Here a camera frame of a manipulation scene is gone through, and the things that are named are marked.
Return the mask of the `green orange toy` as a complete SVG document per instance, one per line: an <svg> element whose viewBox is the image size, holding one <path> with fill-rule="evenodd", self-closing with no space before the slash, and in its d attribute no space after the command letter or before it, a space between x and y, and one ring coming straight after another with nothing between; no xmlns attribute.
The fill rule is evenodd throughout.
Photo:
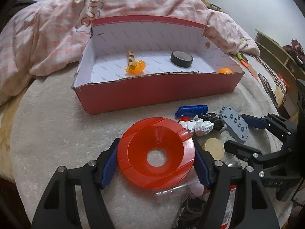
<svg viewBox="0 0 305 229"><path fill-rule="evenodd" d="M240 53L237 53L236 57L245 68L249 67L248 63L244 60Z"/></svg>

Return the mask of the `wooden headboard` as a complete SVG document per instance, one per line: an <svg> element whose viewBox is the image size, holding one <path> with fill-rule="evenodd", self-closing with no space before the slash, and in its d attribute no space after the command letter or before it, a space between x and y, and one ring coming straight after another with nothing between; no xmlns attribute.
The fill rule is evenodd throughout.
<svg viewBox="0 0 305 229"><path fill-rule="evenodd" d="M18 0L16 3L8 10L7 15L4 17L4 19L1 20L1 31L6 26L6 24L12 19L12 17L17 14L20 10L23 10L24 8L37 3L37 1L34 0Z"/></svg>

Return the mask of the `white black robot toy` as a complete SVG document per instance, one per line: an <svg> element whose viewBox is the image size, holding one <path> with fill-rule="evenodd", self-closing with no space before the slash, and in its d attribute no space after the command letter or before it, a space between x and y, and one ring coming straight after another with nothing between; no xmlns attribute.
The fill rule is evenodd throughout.
<svg viewBox="0 0 305 229"><path fill-rule="evenodd" d="M227 129L227 125L216 113L196 115L193 118L183 117L178 123L184 127L191 135L205 136L211 132L221 134Z"/></svg>

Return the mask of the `red lighter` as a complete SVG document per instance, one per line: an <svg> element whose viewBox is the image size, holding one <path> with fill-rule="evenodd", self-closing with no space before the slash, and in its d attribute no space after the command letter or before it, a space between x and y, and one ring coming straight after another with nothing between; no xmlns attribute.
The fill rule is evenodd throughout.
<svg viewBox="0 0 305 229"><path fill-rule="evenodd" d="M227 201L225 214L220 229L227 229L231 224L231 219L234 210L235 196L236 196L236 188L237 188L236 185L230 186L229 199Z"/></svg>

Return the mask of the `black patterned pyramid puzzle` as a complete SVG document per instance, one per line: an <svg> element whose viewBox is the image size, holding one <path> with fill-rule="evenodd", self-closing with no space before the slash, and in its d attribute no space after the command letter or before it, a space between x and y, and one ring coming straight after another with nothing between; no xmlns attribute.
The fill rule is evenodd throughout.
<svg viewBox="0 0 305 229"><path fill-rule="evenodd" d="M206 201L202 198L184 198L172 228L196 228L205 205Z"/></svg>

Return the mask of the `blue plastic toy piece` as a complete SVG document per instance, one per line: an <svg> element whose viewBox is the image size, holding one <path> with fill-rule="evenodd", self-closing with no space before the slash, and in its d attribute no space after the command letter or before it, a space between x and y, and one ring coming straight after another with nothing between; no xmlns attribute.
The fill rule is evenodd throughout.
<svg viewBox="0 0 305 229"><path fill-rule="evenodd" d="M207 112L207 105L180 106L175 112L175 118L195 117L196 115L206 114Z"/></svg>

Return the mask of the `red cardboard box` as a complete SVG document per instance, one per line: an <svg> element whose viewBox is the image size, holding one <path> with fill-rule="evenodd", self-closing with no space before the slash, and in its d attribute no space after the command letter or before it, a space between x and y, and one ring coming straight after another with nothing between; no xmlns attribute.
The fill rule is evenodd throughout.
<svg viewBox="0 0 305 229"><path fill-rule="evenodd" d="M205 25L156 15L95 19L72 88L89 114L230 93L243 70L204 36ZM128 50L143 60L141 74L126 73ZM173 51L193 57L191 67L170 60ZM227 67L231 74L220 74Z"/></svg>

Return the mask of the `round wooden disc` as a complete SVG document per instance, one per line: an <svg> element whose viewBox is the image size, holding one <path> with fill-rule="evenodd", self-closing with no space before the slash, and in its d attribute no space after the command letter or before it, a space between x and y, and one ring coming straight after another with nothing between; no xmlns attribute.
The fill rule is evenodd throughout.
<svg viewBox="0 0 305 229"><path fill-rule="evenodd" d="M209 138L202 145L202 149L208 151L215 160L221 160L224 157L223 143L217 138Z"/></svg>

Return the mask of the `orange ball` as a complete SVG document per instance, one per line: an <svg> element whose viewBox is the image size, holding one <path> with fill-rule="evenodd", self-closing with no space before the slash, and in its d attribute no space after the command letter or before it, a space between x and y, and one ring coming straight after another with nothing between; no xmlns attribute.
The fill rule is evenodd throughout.
<svg viewBox="0 0 305 229"><path fill-rule="evenodd" d="M217 72L220 73L220 74L231 74L231 73L233 73L232 70L227 68L227 67L220 68L220 69L218 69Z"/></svg>

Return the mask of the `yellow box on sill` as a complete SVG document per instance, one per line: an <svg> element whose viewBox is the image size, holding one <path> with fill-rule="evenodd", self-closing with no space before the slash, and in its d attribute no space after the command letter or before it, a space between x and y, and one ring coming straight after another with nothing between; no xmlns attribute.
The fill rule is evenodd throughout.
<svg viewBox="0 0 305 229"><path fill-rule="evenodd" d="M205 0L200 0L205 4L209 9L215 10L215 11L221 11L221 8L217 5L214 5L213 3L207 2Z"/></svg>

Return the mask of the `grey perforated plate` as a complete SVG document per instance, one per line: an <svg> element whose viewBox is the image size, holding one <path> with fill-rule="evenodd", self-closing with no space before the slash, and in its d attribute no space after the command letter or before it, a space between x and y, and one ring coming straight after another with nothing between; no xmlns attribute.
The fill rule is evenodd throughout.
<svg viewBox="0 0 305 229"><path fill-rule="evenodd" d="M223 106L219 113L226 130L239 143L244 143L249 135L249 126L232 106Z"/></svg>

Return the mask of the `black tape roll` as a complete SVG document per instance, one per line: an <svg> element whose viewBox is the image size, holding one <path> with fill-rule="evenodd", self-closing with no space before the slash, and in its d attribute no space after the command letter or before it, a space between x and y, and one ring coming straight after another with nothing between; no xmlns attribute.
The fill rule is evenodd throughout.
<svg viewBox="0 0 305 229"><path fill-rule="evenodd" d="M171 62L182 68L189 68L192 65L193 57L183 51L173 51L171 53Z"/></svg>

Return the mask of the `red plastic funnel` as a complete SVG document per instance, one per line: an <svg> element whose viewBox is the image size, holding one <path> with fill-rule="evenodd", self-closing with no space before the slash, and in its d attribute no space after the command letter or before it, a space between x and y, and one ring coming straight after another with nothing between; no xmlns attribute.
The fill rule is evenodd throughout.
<svg viewBox="0 0 305 229"><path fill-rule="evenodd" d="M122 135L117 152L123 175L150 190L177 185L191 170L194 156L191 134L178 122L164 117L134 123Z"/></svg>

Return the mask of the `wooden shelf unit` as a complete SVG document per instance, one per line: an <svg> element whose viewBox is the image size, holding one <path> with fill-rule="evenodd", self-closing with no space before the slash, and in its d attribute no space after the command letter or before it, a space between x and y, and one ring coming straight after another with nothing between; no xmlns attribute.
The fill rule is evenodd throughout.
<svg viewBox="0 0 305 229"><path fill-rule="evenodd" d="M259 30L255 42L260 49L260 58L276 73L288 86L284 108L292 122L297 122L297 86L296 80L304 80L304 70L298 67L295 60L276 41Z"/></svg>

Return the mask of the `wooden puzzle block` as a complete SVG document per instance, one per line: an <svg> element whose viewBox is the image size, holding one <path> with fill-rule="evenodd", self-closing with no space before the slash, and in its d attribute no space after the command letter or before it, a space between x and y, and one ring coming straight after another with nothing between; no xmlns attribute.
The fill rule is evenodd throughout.
<svg viewBox="0 0 305 229"><path fill-rule="evenodd" d="M135 56L134 56L134 52L131 50L128 50L128 66L131 65L131 63L135 63Z"/></svg>

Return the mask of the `orange spiky toy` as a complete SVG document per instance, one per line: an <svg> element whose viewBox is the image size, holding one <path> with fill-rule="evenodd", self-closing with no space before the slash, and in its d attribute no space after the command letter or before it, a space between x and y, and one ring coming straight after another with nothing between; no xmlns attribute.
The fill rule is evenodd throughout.
<svg viewBox="0 0 305 229"><path fill-rule="evenodd" d="M143 60L131 61L126 67L126 73L141 74L146 68L146 63Z"/></svg>

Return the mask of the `beige fleece blanket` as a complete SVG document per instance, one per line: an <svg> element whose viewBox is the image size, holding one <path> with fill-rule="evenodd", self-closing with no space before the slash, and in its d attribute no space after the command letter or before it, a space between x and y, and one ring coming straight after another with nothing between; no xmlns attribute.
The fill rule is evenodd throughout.
<svg viewBox="0 0 305 229"><path fill-rule="evenodd" d="M20 198L30 222L55 170L82 167L108 149L135 122L149 117L174 119L180 106L207 104L218 113L231 105L239 114L257 117L277 113L270 97L245 71L232 93L161 103L152 106L87 114L71 86L77 64L37 77L21 99L14 116L10 154ZM281 148L268 131L251 130L246 144L263 154ZM154 194L131 184L119 168L102 196L115 228L171 228L181 198L158 203Z"/></svg>

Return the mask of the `clear plastic bottle red label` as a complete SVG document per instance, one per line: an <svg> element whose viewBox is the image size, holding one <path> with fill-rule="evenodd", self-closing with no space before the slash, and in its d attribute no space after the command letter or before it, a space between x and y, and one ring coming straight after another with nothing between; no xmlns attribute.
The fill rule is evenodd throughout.
<svg viewBox="0 0 305 229"><path fill-rule="evenodd" d="M175 186L168 190L159 191L155 194L155 199L158 203L162 203L165 200L170 200L172 198L191 196L199 198L204 194L204 191L207 190L200 183L199 178L195 172L194 168L191 168L191 171L180 183L180 185Z"/></svg>

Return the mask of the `pink checkered duvet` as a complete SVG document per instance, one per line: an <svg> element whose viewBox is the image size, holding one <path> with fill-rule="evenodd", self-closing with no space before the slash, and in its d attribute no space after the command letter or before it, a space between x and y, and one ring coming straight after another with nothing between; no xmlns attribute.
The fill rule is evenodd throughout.
<svg viewBox="0 0 305 229"><path fill-rule="evenodd" d="M204 35L225 53L259 55L255 41L228 15L201 0L48 0L16 13L1 31L1 103L34 76L78 61L94 19L159 15L204 24Z"/></svg>

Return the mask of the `patterned bed sheet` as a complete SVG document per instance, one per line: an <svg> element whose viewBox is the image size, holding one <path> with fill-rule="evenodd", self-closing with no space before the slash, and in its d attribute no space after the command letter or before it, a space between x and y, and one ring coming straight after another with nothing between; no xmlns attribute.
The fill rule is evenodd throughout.
<svg viewBox="0 0 305 229"><path fill-rule="evenodd" d="M245 58L249 61L249 67L253 68L253 71L268 80L276 100L275 105L282 106L286 99L286 86L281 78L259 56L246 54ZM1 106L1 178L11 183L15 183L10 155L12 123L20 101L30 86L31 84Z"/></svg>

